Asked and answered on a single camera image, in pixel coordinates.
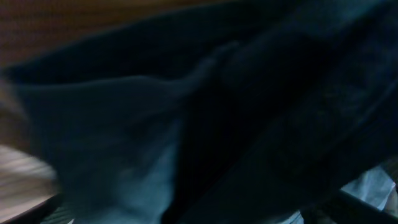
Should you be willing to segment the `navy blue shorts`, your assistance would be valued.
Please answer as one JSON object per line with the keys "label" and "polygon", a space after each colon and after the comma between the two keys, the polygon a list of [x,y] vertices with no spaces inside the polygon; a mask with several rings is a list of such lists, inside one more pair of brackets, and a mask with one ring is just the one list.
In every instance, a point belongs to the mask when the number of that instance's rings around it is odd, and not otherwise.
{"label": "navy blue shorts", "polygon": [[76,223],[260,223],[397,155],[396,1],[229,1],[1,70]]}

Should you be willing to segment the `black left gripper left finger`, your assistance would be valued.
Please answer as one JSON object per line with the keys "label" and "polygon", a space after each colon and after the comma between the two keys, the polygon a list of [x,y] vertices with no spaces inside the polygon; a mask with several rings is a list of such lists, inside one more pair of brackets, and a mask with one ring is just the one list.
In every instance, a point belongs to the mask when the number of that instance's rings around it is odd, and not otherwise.
{"label": "black left gripper left finger", "polygon": [[11,200],[1,200],[1,224],[67,224],[74,218],[63,202],[62,194]]}

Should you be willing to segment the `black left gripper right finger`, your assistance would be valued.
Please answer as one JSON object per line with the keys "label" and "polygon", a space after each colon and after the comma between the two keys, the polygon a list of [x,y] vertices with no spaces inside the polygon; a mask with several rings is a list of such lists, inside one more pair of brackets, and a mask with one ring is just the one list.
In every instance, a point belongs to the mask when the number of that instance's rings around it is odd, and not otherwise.
{"label": "black left gripper right finger", "polygon": [[300,213],[304,224],[316,224],[320,223],[320,212],[337,224],[397,224],[396,217],[379,211],[342,190],[328,201]]}

